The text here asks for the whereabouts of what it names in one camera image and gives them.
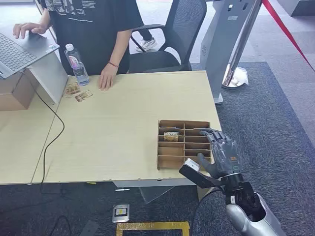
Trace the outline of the person's right hand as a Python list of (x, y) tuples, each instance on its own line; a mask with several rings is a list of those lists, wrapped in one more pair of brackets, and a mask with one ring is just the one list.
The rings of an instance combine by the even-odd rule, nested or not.
[(26, 31), (37, 34), (44, 34), (48, 29), (48, 27), (49, 25), (37, 23), (14, 24), (13, 28), (13, 35), (15, 36), (16, 39), (24, 39)]

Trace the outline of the person's left hand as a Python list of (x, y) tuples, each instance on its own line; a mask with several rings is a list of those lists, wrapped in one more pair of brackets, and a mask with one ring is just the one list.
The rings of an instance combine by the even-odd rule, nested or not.
[(98, 80), (100, 90), (108, 90), (113, 86), (113, 79), (117, 74), (118, 67), (112, 63), (107, 63), (100, 73)]

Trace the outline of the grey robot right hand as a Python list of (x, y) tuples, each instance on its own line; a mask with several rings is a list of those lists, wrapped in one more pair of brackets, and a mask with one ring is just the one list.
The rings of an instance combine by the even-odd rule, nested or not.
[(199, 164), (212, 178), (218, 179), (242, 172), (242, 165), (234, 140), (221, 131), (212, 128), (201, 129), (199, 134), (206, 137), (211, 144), (214, 163), (207, 161), (200, 152), (197, 157)]

